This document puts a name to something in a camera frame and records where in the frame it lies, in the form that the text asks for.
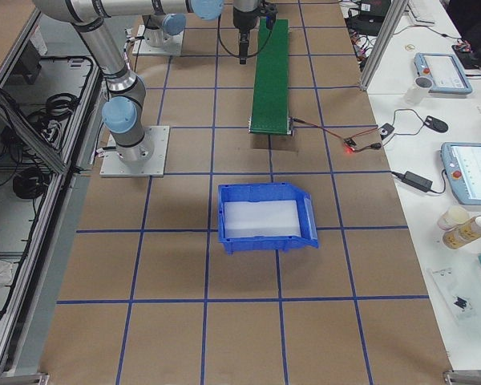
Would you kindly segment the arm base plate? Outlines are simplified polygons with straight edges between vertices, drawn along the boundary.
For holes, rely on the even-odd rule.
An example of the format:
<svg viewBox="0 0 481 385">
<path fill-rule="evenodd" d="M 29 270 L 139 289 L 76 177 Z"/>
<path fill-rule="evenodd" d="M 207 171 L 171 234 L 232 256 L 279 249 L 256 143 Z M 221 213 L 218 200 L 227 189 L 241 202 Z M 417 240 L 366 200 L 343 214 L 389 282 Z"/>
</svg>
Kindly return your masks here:
<svg viewBox="0 0 481 385">
<path fill-rule="evenodd" d="M 170 135 L 169 126 L 146 126 L 144 138 L 135 147 L 117 146 L 112 134 L 103 153 L 100 176 L 103 177 L 163 177 Z"/>
<path fill-rule="evenodd" d="M 134 43 L 132 52 L 135 56 L 180 56 L 182 53 L 183 31 L 171 36 L 162 30 L 145 31 L 144 25 L 141 25 L 136 36 L 143 39 Z"/>
</svg>

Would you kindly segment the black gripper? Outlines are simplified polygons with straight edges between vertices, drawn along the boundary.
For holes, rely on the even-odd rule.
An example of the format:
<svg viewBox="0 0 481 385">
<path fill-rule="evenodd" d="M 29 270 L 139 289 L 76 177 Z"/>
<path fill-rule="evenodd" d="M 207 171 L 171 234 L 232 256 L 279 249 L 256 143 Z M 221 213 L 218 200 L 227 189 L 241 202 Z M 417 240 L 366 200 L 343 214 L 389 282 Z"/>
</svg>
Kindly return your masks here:
<svg viewBox="0 0 481 385">
<path fill-rule="evenodd" d="M 249 40 L 250 40 L 250 29 L 249 28 L 240 28 L 238 30 L 238 47 L 239 51 L 248 51 L 249 50 Z M 248 54 L 245 52 L 239 52 L 239 63 L 241 65 L 245 65 L 247 63 L 247 56 Z"/>
</svg>

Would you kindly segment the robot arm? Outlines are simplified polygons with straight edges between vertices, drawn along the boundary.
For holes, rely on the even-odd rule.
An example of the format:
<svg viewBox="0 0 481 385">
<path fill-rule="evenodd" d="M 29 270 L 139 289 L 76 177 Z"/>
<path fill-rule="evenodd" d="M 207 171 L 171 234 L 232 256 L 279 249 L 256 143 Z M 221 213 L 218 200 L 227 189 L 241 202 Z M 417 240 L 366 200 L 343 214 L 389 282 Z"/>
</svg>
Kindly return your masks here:
<svg viewBox="0 0 481 385">
<path fill-rule="evenodd" d="M 108 75 L 120 72 L 126 64 L 103 24 L 104 19 L 193 13 L 202 20 L 211 21 L 219 18 L 224 8 L 222 1 L 35 1 L 34 4 L 46 16 L 72 24 L 103 73 Z M 267 1 L 234 1 L 232 4 L 233 24 L 240 32 L 241 62 L 244 63 L 249 32 L 258 18 L 275 18 L 276 7 Z"/>
<path fill-rule="evenodd" d="M 74 28 L 106 81 L 110 99 L 102 107 L 102 118 L 118 157 L 128 163 L 148 159 L 154 145 L 141 123 L 146 96 L 143 81 L 126 63 L 102 18 L 75 24 Z"/>
</svg>

